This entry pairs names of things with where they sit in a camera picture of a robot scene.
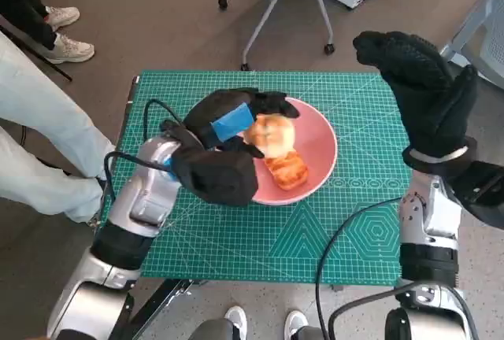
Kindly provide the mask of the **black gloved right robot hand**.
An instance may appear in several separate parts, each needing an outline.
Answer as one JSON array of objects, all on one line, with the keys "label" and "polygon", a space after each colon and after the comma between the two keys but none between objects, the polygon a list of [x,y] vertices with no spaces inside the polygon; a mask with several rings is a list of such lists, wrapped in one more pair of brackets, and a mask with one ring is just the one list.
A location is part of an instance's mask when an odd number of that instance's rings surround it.
[{"label": "black gloved right robot hand", "polygon": [[453,77],[433,44],[400,31],[364,31],[353,45],[358,62],[391,88],[414,150],[441,158],[465,146],[478,80],[472,65]]}]

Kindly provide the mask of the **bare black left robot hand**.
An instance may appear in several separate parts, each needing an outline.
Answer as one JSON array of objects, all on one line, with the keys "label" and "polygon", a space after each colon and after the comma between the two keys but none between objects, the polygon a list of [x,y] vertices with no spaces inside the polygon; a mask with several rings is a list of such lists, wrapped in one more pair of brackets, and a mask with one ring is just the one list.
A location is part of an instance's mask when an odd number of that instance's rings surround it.
[{"label": "bare black left robot hand", "polygon": [[252,126],[259,114],[299,117],[299,111],[286,97],[283,92],[261,92],[249,87],[217,90],[196,104],[183,124],[206,149],[243,151],[263,158],[265,155],[256,146],[245,143],[239,133]]}]

